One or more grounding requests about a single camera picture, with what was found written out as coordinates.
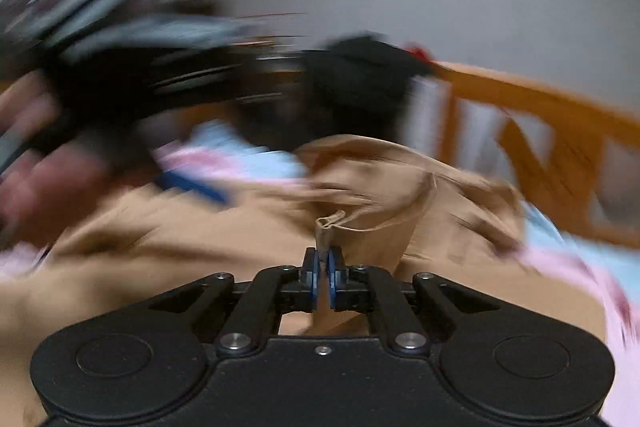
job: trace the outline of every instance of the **person's hand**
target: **person's hand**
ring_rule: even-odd
[[[31,136],[58,113],[53,97],[35,73],[0,95],[0,131]],[[15,241],[43,247],[67,227],[88,216],[118,185],[137,184],[140,176],[114,179],[107,163],[70,142],[42,158],[27,151],[3,174],[0,219]]]

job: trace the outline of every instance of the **black fabric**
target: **black fabric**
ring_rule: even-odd
[[[314,137],[359,134],[394,139],[394,129],[414,76],[427,63],[371,35],[303,53],[305,111]]]
[[[99,152],[122,169],[148,156],[134,135],[138,120],[241,92],[236,77],[241,60],[230,45],[241,39],[245,23],[140,14],[138,4],[60,0],[48,10],[26,12],[2,32],[25,49],[28,70],[44,73],[63,111],[55,126],[24,146],[48,153],[84,132],[100,137]],[[9,8],[0,3],[0,9]]]

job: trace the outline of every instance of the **finger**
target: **finger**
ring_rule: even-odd
[[[6,221],[22,223],[36,212],[38,195],[29,183],[33,169],[18,168],[0,185],[0,213]]]
[[[60,115],[60,108],[53,95],[41,94],[25,105],[15,115],[11,131],[23,139],[33,136],[37,131],[52,123]]]
[[[86,189],[104,185],[110,177],[109,166],[98,156],[74,142],[60,146],[33,169],[34,183],[53,185],[56,190]],[[55,176],[53,183],[50,176]]]
[[[20,111],[46,91],[46,83],[39,73],[33,71],[20,77],[0,94],[0,132],[11,127]]]
[[[12,209],[12,201],[16,191],[19,190],[20,184],[28,179],[39,161],[40,157],[36,153],[27,151],[2,173],[0,180],[0,210],[9,212]]]

